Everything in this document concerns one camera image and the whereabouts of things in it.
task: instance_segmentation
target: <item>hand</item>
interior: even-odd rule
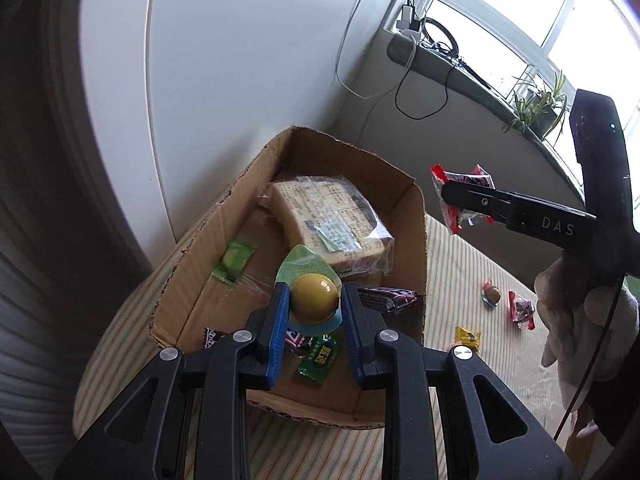
[[[589,290],[588,277],[578,275],[582,272],[586,272],[585,269],[576,266],[565,253],[541,272],[534,284],[538,313],[549,330],[541,364],[546,368],[558,361],[558,380],[565,409],[591,360],[616,292],[610,286]],[[572,284],[571,291],[567,290],[567,283]],[[616,375],[637,336],[638,302],[623,286],[609,332],[574,410],[584,401],[593,381],[606,381]]]

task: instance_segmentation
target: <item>metal bolt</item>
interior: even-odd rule
[[[234,341],[236,343],[246,343],[253,335],[248,330],[238,330],[234,332]]]
[[[467,348],[466,346],[456,346],[453,349],[453,355],[455,355],[458,359],[462,359],[466,361],[467,359],[471,359],[473,357],[473,352],[471,348]]]
[[[178,357],[178,349],[172,346],[163,348],[160,351],[160,358],[162,359],[162,361],[173,361],[177,357]]]
[[[380,339],[382,339],[382,341],[387,341],[389,343],[393,341],[398,341],[398,332],[396,332],[395,330],[391,330],[390,328],[387,328],[386,330],[381,330]]]

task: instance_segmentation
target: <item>cardboard box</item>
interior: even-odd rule
[[[243,328],[249,314],[268,304],[276,272],[289,251],[282,227],[257,206],[265,184],[279,174],[348,178],[369,200],[395,238],[394,262],[382,285],[426,293],[424,201],[414,180],[378,156],[331,136],[292,127],[276,136],[229,187],[196,230],[174,267],[151,320],[150,335],[184,352],[202,348],[204,328]],[[256,244],[236,286],[210,276],[232,238]],[[422,344],[424,305],[386,319]],[[270,392],[247,392],[248,402],[301,420],[342,428],[380,428],[384,392],[361,392],[343,350],[324,385],[296,373],[301,359],[286,352]]]

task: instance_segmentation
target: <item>white glove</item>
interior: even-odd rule
[[[565,267],[562,259],[554,262],[537,276],[534,288],[540,319],[549,330],[541,364],[547,368],[558,361],[562,404],[567,409],[602,334],[615,290],[606,286],[594,288],[584,303],[571,311],[564,303]],[[584,401],[593,381],[606,381],[618,373],[637,336],[638,302],[623,286],[606,339],[574,410]]]

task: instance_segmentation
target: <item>packaged bread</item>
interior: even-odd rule
[[[299,176],[267,185],[262,204],[293,248],[306,245],[339,276],[391,270],[394,239],[344,177]]]

